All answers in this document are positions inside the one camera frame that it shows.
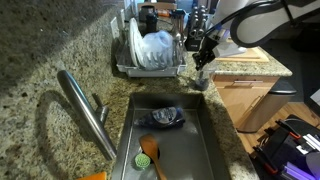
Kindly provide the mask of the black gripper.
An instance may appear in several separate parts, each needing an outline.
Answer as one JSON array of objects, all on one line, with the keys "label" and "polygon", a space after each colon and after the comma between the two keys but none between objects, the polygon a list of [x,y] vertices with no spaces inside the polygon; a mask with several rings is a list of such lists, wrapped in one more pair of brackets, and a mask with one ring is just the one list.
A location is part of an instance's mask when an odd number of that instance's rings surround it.
[{"label": "black gripper", "polygon": [[205,36],[202,43],[201,48],[198,52],[194,53],[192,55],[195,64],[196,64],[196,70],[202,70],[203,67],[213,61],[216,56],[213,52],[213,49],[218,45],[218,42]]}]

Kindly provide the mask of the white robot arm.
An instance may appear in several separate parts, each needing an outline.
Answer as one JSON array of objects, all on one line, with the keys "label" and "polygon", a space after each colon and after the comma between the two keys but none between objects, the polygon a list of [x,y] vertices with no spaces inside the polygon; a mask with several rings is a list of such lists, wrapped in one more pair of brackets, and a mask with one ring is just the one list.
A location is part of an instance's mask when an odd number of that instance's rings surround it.
[{"label": "white robot arm", "polygon": [[211,27],[192,55],[196,70],[263,45],[283,26],[297,25],[319,11],[320,0],[219,0]]}]

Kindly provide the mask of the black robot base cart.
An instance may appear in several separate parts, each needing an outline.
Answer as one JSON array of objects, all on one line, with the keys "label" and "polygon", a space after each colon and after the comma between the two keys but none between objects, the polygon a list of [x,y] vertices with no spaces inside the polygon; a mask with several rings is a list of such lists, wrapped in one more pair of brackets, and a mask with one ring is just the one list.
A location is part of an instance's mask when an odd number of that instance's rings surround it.
[{"label": "black robot base cart", "polygon": [[253,147],[259,180],[319,180],[320,130],[295,115],[276,124]]}]

